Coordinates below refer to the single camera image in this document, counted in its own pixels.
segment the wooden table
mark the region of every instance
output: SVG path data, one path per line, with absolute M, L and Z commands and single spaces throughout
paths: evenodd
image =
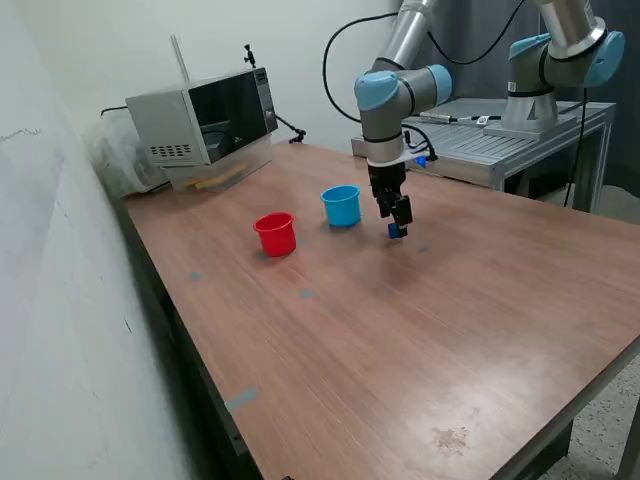
M 362 161 L 275 155 L 223 194 L 127 202 L 264 478 L 515 478 L 638 353 L 639 227 L 410 174 L 391 241 Z M 341 183 L 363 218 L 331 230 Z M 252 225 L 281 210 L 299 245 L 269 259 Z

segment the metal workbench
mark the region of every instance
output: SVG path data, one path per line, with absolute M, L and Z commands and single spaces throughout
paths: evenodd
M 430 112 L 455 117 L 502 115 L 505 106 L 506 100 L 466 98 Z M 429 136 L 440 160 L 429 163 L 426 168 L 417 165 L 410 168 L 503 191 L 505 181 L 513 175 L 577 144 L 581 105 L 558 102 L 558 110 L 576 117 L 577 121 L 556 128 L 541 140 L 485 135 L 483 128 L 476 125 L 425 123 L 411 117 L 407 123 L 421 128 Z M 591 212 L 598 205 L 614 113 L 615 104 L 587 104 L 585 136 L 576 173 L 573 203 L 576 210 Z M 352 139 L 352 146 L 354 155 L 364 156 L 362 137 Z

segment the black cable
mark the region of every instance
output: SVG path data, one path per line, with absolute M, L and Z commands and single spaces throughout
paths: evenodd
M 103 111 L 100 112 L 100 118 L 102 118 L 102 116 L 107 113 L 107 112 L 115 112 L 116 110 L 127 110 L 129 107 L 127 107 L 126 105 L 123 107 L 110 107 L 110 108 L 105 108 Z
M 282 118 L 279 115 L 276 115 L 276 118 L 281 121 L 282 123 L 284 123 L 287 127 L 289 127 L 289 129 L 293 130 L 298 136 L 289 139 L 289 143 L 302 143 L 304 140 L 304 137 L 307 135 L 307 132 L 305 132 L 304 130 L 301 130 L 299 128 L 294 127 L 293 125 L 291 125 L 289 122 L 287 122 L 284 118 Z
M 473 60 L 469 60 L 469 61 L 454 60 L 449 55 L 447 55 L 444 50 L 442 50 L 442 47 L 437 42 L 437 40 L 434 38 L 434 36 L 431 34 L 431 32 L 429 32 L 429 38 L 433 42 L 433 45 L 436 47 L 438 52 L 440 52 L 440 55 L 442 55 L 445 59 L 447 59 L 448 61 L 450 61 L 451 63 L 453 63 L 455 65 L 471 65 L 472 63 L 479 62 L 484 57 L 489 55 L 491 53 L 491 51 L 494 48 L 496 48 L 496 45 L 498 45 L 498 43 L 500 43 L 500 40 L 502 40 L 502 37 L 504 37 L 504 35 L 507 33 L 507 30 L 509 30 L 509 27 L 513 23 L 513 20 L 516 18 L 516 15 L 518 14 L 518 11 L 520 10 L 520 7 L 522 7 L 524 2 L 525 2 L 525 0 L 520 0 L 520 3 L 518 4 L 516 9 L 513 11 L 511 16 L 509 17 L 509 20 L 507 21 L 507 24 L 502 29 L 502 32 L 500 32 L 500 35 L 498 35 L 498 38 L 495 39 L 495 41 L 491 44 L 491 46 L 482 55 L 480 55 L 478 58 L 474 58 Z
M 345 112 L 344 110 L 342 110 L 340 106 L 335 102 L 335 100 L 331 96 L 331 92 L 329 91 L 329 83 L 327 82 L 327 60 L 329 58 L 329 50 L 331 49 L 331 45 L 333 45 L 333 42 L 335 42 L 336 38 L 338 38 L 338 35 L 340 35 L 349 27 L 353 27 L 354 25 L 358 25 L 359 23 L 372 22 L 374 20 L 382 20 L 383 18 L 395 17 L 398 15 L 398 13 L 400 12 L 383 13 L 382 15 L 359 18 L 358 20 L 349 22 L 346 25 L 340 27 L 340 29 L 331 36 L 331 38 L 329 39 L 329 43 L 327 43 L 327 47 L 324 49 L 324 57 L 322 59 L 322 81 L 324 83 L 324 91 L 327 94 L 327 98 L 331 102 L 331 105 L 333 105 L 333 108 L 335 108 L 338 112 L 340 112 L 340 114 L 343 117 L 348 118 L 352 122 L 361 123 L 360 119 L 353 117 L 349 115 L 347 112 Z
M 344 110 L 342 110 L 342 108 L 340 108 L 340 106 L 336 103 L 336 101 L 333 99 L 333 96 L 331 95 L 331 92 L 329 91 L 329 82 L 327 81 L 327 60 L 329 59 L 329 51 L 331 50 L 331 45 L 333 45 L 333 42 L 335 42 L 336 38 L 338 38 L 338 36 L 344 32 L 346 29 L 353 27 L 354 25 L 358 25 L 359 23 L 365 23 L 365 22 L 372 22 L 374 20 L 382 20 L 383 18 L 389 18 L 389 17 L 395 17 L 398 15 L 399 12 L 391 12 L 391 13 L 383 13 L 381 15 L 374 15 L 372 17 L 364 17 L 364 18 L 359 18 L 357 20 L 354 20 L 352 22 L 347 23 L 346 25 L 343 25 L 342 27 L 340 27 L 340 29 L 338 29 L 333 35 L 331 35 L 331 38 L 329 39 L 329 42 L 327 43 L 326 48 L 324 49 L 324 56 L 322 58 L 322 82 L 324 84 L 324 91 L 327 94 L 327 98 L 329 99 L 329 102 L 331 102 L 331 105 L 333 105 L 333 108 L 335 108 L 343 117 L 351 120 L 352 122 L 356 122 L 356 123 L 362 123 L 360 121 L 359 118 L 356 118 L 352 115 L 349 115 L 347 112 L 345 112 Z M 412 130 L 418 134 L 420 134 L 422 136 L 422 138 L 424 139 L 423 142 L 421 142 L 420 144 L 418 144 L 415 148 L 420 147 L 422 144 L 426 144 L 428 149 L 429 149 L 429 156 L 430 156 L 430 160 L 437 160 L 438 156 L 436 155 L 435 149 L 433 148 L 433 144 L 431 143 L 431 141 L 429 140 L 429 137 L 427 136 L 426 133 L 424 133 L 422 130 L 420 130 L 419 128 L 416 128 L 412 125 L 407 125 L 407 124 L 402 124 L 403 128 L 406 128 L 407 130 Z
M 571 175 L 569 176 L 569 186 L 567 187 L 567 195 L 564 197 L 564 207 L 569 204 L 569 197 L 571 196 L 571 187 L 576 178 L 578 172 L 578 163 L 580 162 L 580 151 L 582 150 L 582 140 L 584 139 L 584 126 L 587 120 L 587 89 L 582 91 L 582 121 L 580 123 L 580 137 L 578 138 L 578 146 L 576 147 L 576 158 L 573 160 L 573 166 L 571 167 Z
M 423 138 L 423 141 L 420 142 L 418 145 L 415 145 L 415 146 L 412 146 L 411 144 L 409 144 L 407 142 L 409 148 L 416 149 L 416 148 L 420 148 L 420 146 L 423 145 L 423 144 L 427 145 L 422 150 L 414 151 L 412 153 L 420 153 L 420 152 L 424 152 L 425 150 L 429 150 L 429 161 L 430 162 L 435 162 L 436 160 L 438 160 L 438 155 L 436 154 L 436 149 L 433 148 L 433 144 L 431 143 L 431 140 L 429 140 L 429 137 L 427 136 L 427 134 L 424 131 L 420 130 L 418 127 L 414 127 L 413 125 L 408 125 L 406 123 L 403 123 L 402 127 L 406 128 L 407 130 L 411 130 L 412 132 L 418 133 Z

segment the robotic arm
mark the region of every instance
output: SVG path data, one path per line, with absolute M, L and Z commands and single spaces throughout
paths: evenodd
M 402 121 L 445 102 L 452 91 L 449 72 L 440 65 L 408 70 L 435 21 L 442 0 L 405 0 L 391 39 L 371 71 L 357 79 L 355 95 L 367 147 L 373 195 L 383 218 L 393 216 L 391 238 L 407 235 L 413 221 L 406 179 Z M 553 91 L 558 86 L 594 87 L 617 70 L 624 52 L 620 32 L 607 32 L 589 0 L 534 0 L 548 34 L 511 47 L 509 100 L 503 126 L 546 128 L 557 121 Z

